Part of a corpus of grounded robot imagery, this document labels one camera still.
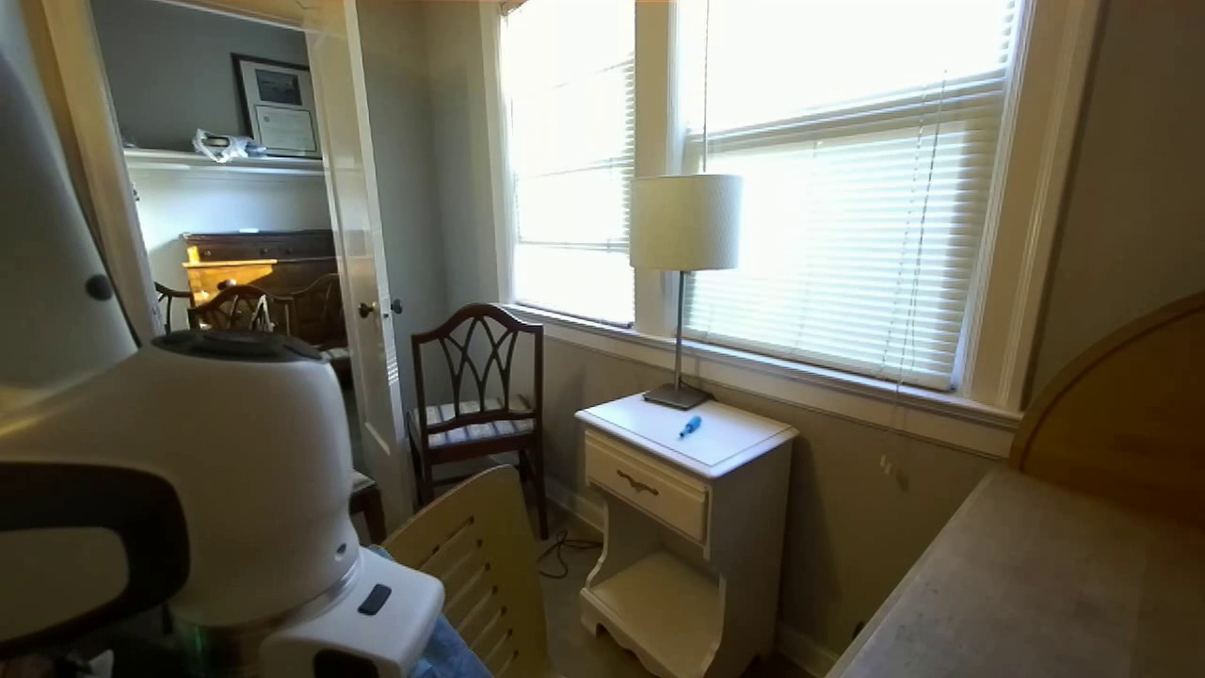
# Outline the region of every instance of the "lower shelf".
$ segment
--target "lower shelf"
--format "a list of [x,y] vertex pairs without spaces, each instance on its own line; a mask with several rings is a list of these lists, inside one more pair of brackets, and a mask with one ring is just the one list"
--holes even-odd
[[708,675],[720,652],[724,588],[671,555],[649,555],[579,599],[660,675]]

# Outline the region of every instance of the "lamp shade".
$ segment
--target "lamp shade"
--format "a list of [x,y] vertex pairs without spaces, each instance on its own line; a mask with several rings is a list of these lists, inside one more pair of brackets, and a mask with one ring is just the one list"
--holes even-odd
[[708,271],[738,263],[738,175],[639,175],[633,192],[628,260],[649,271]]

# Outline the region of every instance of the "lamp base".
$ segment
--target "lamp base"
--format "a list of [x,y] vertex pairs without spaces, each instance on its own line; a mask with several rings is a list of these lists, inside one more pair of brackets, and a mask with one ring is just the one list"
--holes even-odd
[[712,398],[712,390],[694,388],[694,383],[660,383],[660,388],[643,390],[643,403],[660,403],[660,406],[675,406],[675,409],[694,409],[708,398]]

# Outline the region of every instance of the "floor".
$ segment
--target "floor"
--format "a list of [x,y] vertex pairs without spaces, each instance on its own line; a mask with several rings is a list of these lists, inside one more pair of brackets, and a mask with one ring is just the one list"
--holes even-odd
[[[620,652],[605,634],[591,635],[577,616],[577,590],[599,561],[599,534],[579,523],[552,523],[543,541],[543,602],[550,656],[556,678],[649,678],[635,656]],[[787,659],[749,665],[744,678],[802,678]]]

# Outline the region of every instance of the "mantel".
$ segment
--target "mantel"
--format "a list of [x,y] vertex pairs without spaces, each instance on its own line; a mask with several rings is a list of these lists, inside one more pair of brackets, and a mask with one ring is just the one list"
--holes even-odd
[[319,159],[241,159],[241,160],[210,160],[191,152],[146,152],[146,147],[127,147],[125,160],[133,170],[222,170],[222,174],[292,174],[292,175],[325,175]]

